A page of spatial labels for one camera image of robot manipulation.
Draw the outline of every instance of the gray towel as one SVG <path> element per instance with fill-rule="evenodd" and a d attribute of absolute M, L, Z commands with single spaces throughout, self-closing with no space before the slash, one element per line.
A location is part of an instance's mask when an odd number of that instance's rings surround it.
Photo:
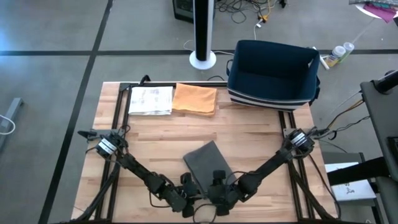
<path fill-rule="evenodd" d="M 183 159 L 204 198 L 207 198 L 207 188 L 213 183 L 214 170 L 225 170 L 226 177 L 232 174 L 231 168 L 226 163 L 214 141 L 189 152 Z M 228 179 L 228 183 L 230 184 L 235 180 L 235 176 L 231 176 Z"/>

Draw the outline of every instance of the concrete floor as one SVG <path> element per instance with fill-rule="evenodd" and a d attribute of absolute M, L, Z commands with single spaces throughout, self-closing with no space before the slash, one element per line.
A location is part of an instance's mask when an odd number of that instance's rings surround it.
<path fill-rule="evenodd" d="M 107 0 L 5 0 L 0 2 L 0 51 L 91 50 Z M 235 24 L 230 14 L 216 12 L 213 48 L 233 50 L 241 39 L 253 39 L 255 13 L 245 11 L 246 22 Z M 303 47 L 332 49 L 351 41 L 371 20 L 347 1 L 290 1 L 272 9 L 269 21 L 257 30 L 259 40 Z M 398 27 L 376 20 L 356 43 L 357 49 L 398 49 Z M 174 19 L 171 1 L 115 0 L 100 50 L 181 50 L 193 39 L 193 26 Z M 102 82 L 151 79 L 206 80 L 225 77 L 229 55 L 220 55 L 208 71 L 193 69 L 186 55 L 97 57 L 75 131 L 93 124 Z M 88 56 L 1 56 L 0 113 L 14 97 L 25 105 L 17 129 L 0 152 L 0 217 L 4 223 L 37 223 L 60 147 L 72 113 Z M 320 98 L 314 102 L 315 124 L 329 122 L 330 111 L 359 90 L 363 81 L 396 69 L 398 55 L 351 55 L 337 67 L 320 67 Z M 346 105 L 358 100 L 350 100 Z M 366 116 L 365 106 L 345 114 L 336 126 Z M 381 155 L 369 120 L 340 134 L 334 143 L 367 159 Z M 74 135 L 50 221 L 70 218 L 83 166 L 86 142 Z M 337 149 L 322 144 L 324 151 Z M 343 219 L 372 219 L 369 208 L 343 207 Z"/>

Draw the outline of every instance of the striped basket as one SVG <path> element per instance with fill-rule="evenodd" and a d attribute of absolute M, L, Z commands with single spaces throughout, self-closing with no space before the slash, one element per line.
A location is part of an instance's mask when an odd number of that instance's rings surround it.
<path fill-rule="evenodd" d="M 312 102 L 319 92 L 320 56 L 314 49 L 258 40 L 240 40 L 231 70 L 231 101 L 293 111 Z"/>

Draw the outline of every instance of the wooden table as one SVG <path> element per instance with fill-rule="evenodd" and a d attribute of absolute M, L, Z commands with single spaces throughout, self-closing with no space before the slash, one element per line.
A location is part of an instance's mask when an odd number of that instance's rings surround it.
<path fill-rule="evenodd" d="M 103 83 L 93 128 L 111 128 L 118 89 L 118 82 Z M 219 88 L 217 100 L 216 114 L 211 118 L 175 112 L 171 116 L 130 116 L 128 124 L 131 130 L 126 137 L 130 153 L 150 171 L 164 174 L 176 184 L 179 184 L 180 175 L 188 172 L 182 157 L 209 141 L 215 141 L 233 171 L 257 169 L 281 146 L 282 130 L 278 112 L 234 104 L 230 101 L 226 88 Z M 308 105 L 294 111 L 294 115 L 298 128 L 313 126 Z M 318 143 L 312 156 L 327 181 Z M 86 209 L 97 194 L 103 166 L 104 159 L 95 151 L 86 155 L 72 218 L 79 216 L 81 210 Z M 305 159 L 305 168 L 311 191 L 330 214 L 335 214 L 333 199 L 309 159 Z M 181 213 L 172 212 L 171 208 L 151 207 L 148 196 L 144 183 L 133 173 L 121 169 L 113 221 L 192 221 L 190 218 L 182 218 Z M 165 205 L 165 201 L 158 201 L 155 197 L 152 199 L 156 205 Z M 306 216 L 303 198 L 301 204 Z M 213 211 L 209 212 L 211 215 L 206 212 L 204 211 L 206 217 L 203 219 L 195 217 L 197 221 L 211 220 Z M 216 218 L 216 222 L 295 221 L 297 217 L 287 165 L 265 178 L 257 194 L 245 203 L 238 202 L 230 215 Z"/>

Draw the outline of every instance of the pink object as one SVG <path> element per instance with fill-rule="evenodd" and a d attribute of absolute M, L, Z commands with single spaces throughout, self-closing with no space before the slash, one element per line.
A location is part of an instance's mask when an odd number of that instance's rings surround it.
<path fill-rule="evenodd" d="M 394 9 L 383 9 L 380 7 L 376 7 L 372 4 L 365 4 L 363 8 L 368 12 L 371 12 L 376 16 L 379 16 L 386 23 L 391 22 L 394 16 L 396 15 L 396 11 Z"/>

